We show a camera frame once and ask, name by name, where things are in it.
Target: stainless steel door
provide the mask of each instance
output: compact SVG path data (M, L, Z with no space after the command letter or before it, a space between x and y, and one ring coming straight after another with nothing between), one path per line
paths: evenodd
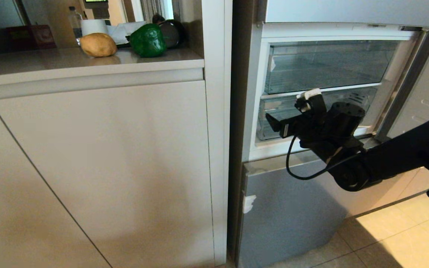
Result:
M429 120L429 32L420 40L417 53L397 86L396 97L376 136L380 141L396 137Z

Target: countertop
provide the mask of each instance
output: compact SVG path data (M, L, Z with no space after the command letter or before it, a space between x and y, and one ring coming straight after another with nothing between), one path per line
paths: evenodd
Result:
M203 58L189 48L167 50L156 58L141 58L130 48L119 49L114 56L105 58L87 56L80 48L23 51L0 54L0 85L85 75L203 67Z

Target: water bottle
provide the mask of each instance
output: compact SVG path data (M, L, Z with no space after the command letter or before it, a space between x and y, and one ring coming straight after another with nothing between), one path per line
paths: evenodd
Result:
M80 25L80 21L82 20L82 15L75 11L75 7L69 7L69 10L70 25L72 26L77 44L80 45L80 38L82 37L82 27Z

